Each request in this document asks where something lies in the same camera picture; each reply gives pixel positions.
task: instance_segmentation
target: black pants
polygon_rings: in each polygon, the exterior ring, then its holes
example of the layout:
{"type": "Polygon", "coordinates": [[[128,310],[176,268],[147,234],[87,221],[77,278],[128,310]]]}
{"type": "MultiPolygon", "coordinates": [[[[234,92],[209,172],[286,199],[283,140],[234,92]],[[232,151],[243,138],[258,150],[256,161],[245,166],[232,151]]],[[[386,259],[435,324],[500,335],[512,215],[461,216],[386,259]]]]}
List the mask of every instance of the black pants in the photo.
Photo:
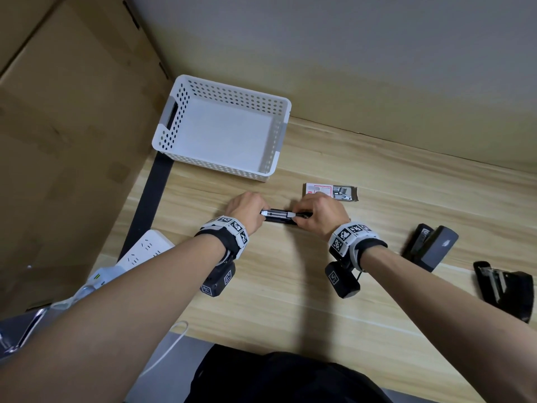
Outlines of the black pants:
{"type": "Polygon", "coordinates": [[[185,403],[219,401],[391,403],[368,377],[337,363],[215,345],[198,367],[185,403]]]}

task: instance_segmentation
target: white plastic basket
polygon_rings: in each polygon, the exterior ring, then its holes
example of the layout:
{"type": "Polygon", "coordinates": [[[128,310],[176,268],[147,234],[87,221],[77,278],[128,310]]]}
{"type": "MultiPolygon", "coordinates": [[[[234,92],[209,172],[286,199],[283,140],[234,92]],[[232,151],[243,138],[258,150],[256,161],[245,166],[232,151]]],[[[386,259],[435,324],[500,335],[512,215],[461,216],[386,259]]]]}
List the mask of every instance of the white plastic basket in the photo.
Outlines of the white plastic basket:
{"type": "Polygon", "coordinates": [[[290,112],[286,98],[184,74],[152,145],[176,161],[265,182],[276,170],[290,112]]]}

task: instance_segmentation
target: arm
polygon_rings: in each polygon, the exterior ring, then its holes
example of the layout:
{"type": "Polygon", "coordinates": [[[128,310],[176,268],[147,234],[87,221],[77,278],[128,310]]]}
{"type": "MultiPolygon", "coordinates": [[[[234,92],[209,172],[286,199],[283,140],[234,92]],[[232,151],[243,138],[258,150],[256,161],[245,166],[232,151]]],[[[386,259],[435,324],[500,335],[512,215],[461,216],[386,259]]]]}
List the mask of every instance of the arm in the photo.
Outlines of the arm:
{"type": "MultiPolygon", "coordinates": [[[[264,208],[259,194],[246,192],[225,214],[253,234],[264,208]]],[[[199,235],[82,299],[0,367],[2,401],[123,401],[224,254],[218,238],[199,235]]]]}
{"type": "MultiPolygon", "coordinates": [[[[313,216],[297,224],[326,240],[349,221],[324,194],[306,195],[299,210],[313,216]]],[[[537,402],[537,332],[527,324],[382,246],[367,249],[360,265],[484,400],[537,402]]]]}

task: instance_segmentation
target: wooden table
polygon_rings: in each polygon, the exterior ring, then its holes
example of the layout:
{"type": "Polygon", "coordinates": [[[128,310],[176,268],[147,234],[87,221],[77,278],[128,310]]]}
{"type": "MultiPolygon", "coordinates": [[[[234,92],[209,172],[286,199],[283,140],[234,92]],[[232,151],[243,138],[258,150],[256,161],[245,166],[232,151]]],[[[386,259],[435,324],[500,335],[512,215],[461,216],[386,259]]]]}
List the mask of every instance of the wooden table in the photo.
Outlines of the wooden table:
{"type": "MultiPolygon", "coordinates": [[[[117,259],[152,158],[98,265],[117,259]]],[[[175,163],[153,229],[178,243],[243,191],[259,191],[272,207],[289,208],[304,182],[358,186],[360,201],[345,204],[349,215],[397,252],[421,222],[455,230],[459,241],[434,274],[472,294],[477,260],[537,275],[537,175],[293,118],[278,169],[266,183],[175,163]]],[[[379,386],[439,402],[482,401],[371,276],[360,278],[355,297],[338,298],[324,275],[329,259],[327,245],[305,231],[264,223],[225,291],[218,298],[198,293],[180,319],[199,339],[332,360],[379,386]]]]}

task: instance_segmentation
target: gray floor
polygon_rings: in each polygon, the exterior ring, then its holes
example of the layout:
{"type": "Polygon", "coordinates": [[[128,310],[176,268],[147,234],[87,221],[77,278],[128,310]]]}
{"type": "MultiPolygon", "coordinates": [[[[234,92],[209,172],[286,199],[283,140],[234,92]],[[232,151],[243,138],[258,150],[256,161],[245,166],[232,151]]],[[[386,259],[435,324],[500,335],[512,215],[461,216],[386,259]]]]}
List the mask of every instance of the gray floor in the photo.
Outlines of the gray floor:
{"type": "MultiPolygon", "coordinates": [[[[171,346],[177,334],[169,332],[160,343],[146,367],[150,367],[171,346]]],[[[190,381],[198,365],[213,344],[185,336],[150,372],[138,379],[125,402],[182,403],[189,394],[190,381]]],[[[394,403],[430,403],[404,393],[385,390],[394,403]]]]}

